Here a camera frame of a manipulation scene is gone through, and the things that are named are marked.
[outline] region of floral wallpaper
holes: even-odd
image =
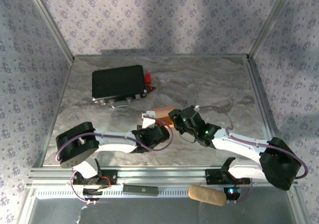
[[[246,54],[275,0],[44,0],[73,55]]]
[[[0,223],[18,214],[68,62],[32,0],[0,0]]]
[[[299,181],[319,223],[319,0],[289,0],[255,58],[278,136],[309,167]]]

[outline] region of black clamp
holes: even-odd
[[[236,185],[240,179],[235,178],[229,173],[229,166],[235,160],[235,158],[228,158],[220,169],[206,169],[205,177],[207,185]],[[242,178],[245,184],[250,184],[249,178]]]
[[[56,146],[59,149],[70,139],[84,133],[92,133],[95,131],[91,122],[84,122],[75,126],[74,128],[60,134],[55,139]],[[72,168],[93,154],[99,148],[99,141],[96,140],[94,135],[82,137],[84,143],[79,139],[67,145],[59,154],[61,168]]]
[[[189,133],[200,145],[215,148],[212,140],[221,127],[205,123],[200,114],[194,109],[194,106],[183,110],[172,110],[168,113],[168,116],[174,124],[174,128],[180,134]]]
[[[292,150],[280,138],[273,137],[269,145],[284,149],[293,154]],[[281,151],[267,148],[260,154],[260,164],[266,179],[276,188],[287,191],[294,182],[301,164]]]
[[[164,126],[155,124],[154,128],[142,128],[137,125],[137,130],[132,130],[135,139],[149,148],[155,148],[158,144],[165,142],[169,139],[169,131]],[[132,153],[145,153],[149,150],[143,148],[137,143],[137,148]]]
[[[115,185],[118,178],[118,171],[117,170],[101,170],[99,162],[97,159],[94,159],[97,167],[98,167],[98,174],[91,178],[84,178],[80,172],[77,172],[74,175],[73,185],[99,185],[99,186],[108,186],[108,185]]]

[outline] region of gray marble table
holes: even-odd
[[[143,65],[151,73],[157,89],[146,98],[133,100],[126,108],[113,109],[92,102],[92,72],[100,69]],[[56,165],[55,138],[58,134],[91,121],[99,130],[126,132],[141,124],[141,113],[151,108],[190,105],[215,105],[229,112],[234,131],[254,138],[264,138],[263,124],[254,101],[254,92],[245,72],[242,57],[76,57],[72,66],[54,130],[49,141],[44,166]],[[222,127],[229,125],[227,116],[213,109],[201,109],[206,122]],[[192,140],[188,134],[185,138]],[[161,152],[93,154],[105,166],[220,166],[237,155],[198,143],[188,143],[174,132],[171,146]]]

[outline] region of black box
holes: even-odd
[[[92,100],[96,104],[143,98],[147,95],[143,66],[92,72]]]

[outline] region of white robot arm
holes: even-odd
[[[279,189],[288,190],[296,178],[301,164],[279,138],[267,141],[234,134],[217,125],[205,123],[193,106],[172,110],[169,117],[180,134],[189,133],[200,145],[231,151],[248,158],[229,158],[224,163],[221,172],[229,183],[238,182],[242,178],[264,179]],[[127,133],[100,132],[93,128],[92,123],[82,123],[57,136],[56,160],[62,168],[73,167],[84,178],[90,179],[99,173],[97,160],[90,157],[94,152],[143,153],[162,150],[154,150],[154,147],[169,139],[168,130],[164,126],[155,125],[154,112],[142,114],[142,118],[143,125]]]

